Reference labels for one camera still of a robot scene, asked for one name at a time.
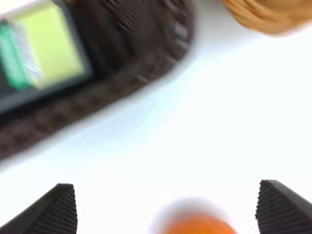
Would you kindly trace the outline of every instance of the orange object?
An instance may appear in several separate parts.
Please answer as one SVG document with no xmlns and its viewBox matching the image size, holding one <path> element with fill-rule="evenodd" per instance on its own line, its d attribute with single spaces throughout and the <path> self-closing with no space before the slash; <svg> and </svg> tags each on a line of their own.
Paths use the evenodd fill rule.
<svg viewBox="0 0 312 234">
<path fill-rule="evenodd" d="M 267 34 L 290 31 L 312 20 L 312 0 L 223 0 L 243 26 Z"/>
<path fill-rule="evenodd" d="M 236 232 L 219 219 L 199 215 L 174 222 L 164 234 L 236 234 Z"/>
</svg>

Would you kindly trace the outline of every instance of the woven texture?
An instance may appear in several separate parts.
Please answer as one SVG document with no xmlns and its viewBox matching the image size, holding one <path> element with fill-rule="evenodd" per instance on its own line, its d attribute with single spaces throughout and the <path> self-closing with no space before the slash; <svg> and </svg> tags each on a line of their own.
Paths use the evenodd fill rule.
<svg viewBox="0 0 312 234">
<path fill-rule="evenodd" d="M 290 31 L 312 19 L 311 0 L 223 0 L 243 26 L 267 34 Z"/>
<path fill-rule="evenodd" d="M 72 186 L 37 220 L 29 234 L 76 234 L 77 225 L 75 190 Z"/>
<path fill-rule="evenodd" d="M 0 160 L 126 97 L 167 73 L 189 50 L 191 0 L 74 0 L 96 78 L 0 118 Z M 115 72 L 103 74 L 107 66 Z"/>
<path fill-rule="evenodd" d="M 269 181 L 260 185 L 255 217 L 261 234 L 312 233 L 311 220 L 292 201 Z"/>
</svg>

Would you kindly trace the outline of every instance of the dark brown tray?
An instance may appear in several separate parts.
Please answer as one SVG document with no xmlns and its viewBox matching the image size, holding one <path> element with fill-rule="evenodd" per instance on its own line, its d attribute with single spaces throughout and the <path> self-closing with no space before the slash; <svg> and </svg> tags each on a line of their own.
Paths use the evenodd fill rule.
<svg viewBox="0 0 312 234">
<path fill-rule="evenodd" d="M 194 32 L 191 0 L 74 0 L 97 79 L 64 96 L 0 118 L 0 160 L 160 78 L 187 53 Z M 104 63 L 114 72 L 102 77 Z"/>
</svg>

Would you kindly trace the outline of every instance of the wicker basket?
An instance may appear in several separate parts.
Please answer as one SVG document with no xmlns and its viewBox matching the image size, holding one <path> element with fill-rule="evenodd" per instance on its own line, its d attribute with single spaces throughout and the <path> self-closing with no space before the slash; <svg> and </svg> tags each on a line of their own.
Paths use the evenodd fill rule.
<svg viewBox="0 0 312 234">
<path fill-rule="evenodd" d="M 312 19 L 311 0 L 223 0 L 246 28 L 266 34 L 292 31 Z"/>
<path fill-rule="evenodd" d="M 167 73 L 193 37 L 191 0 L 76 0 L 96 79 L 0 118 L 0 160 L 126 97 Z M 105 77 L 109 65 L 114 74 Z"/>
</svg>

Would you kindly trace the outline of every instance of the white surface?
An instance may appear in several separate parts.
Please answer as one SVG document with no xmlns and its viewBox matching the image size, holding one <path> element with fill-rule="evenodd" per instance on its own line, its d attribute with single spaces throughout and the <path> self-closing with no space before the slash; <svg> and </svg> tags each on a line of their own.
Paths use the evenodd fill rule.
<svg viewBox="0 0 312 234">
<path fill-rule="evenodd" d="M 78 234 L 153 234 L 193 198 L 257 234 L 266 178 L 312 200 L 312 30 L 270 38 L 195 2 L 193 51 L 166 79 L 2 165 L 0 224 L 58 182 L 75 185 Z"/>
</svg>

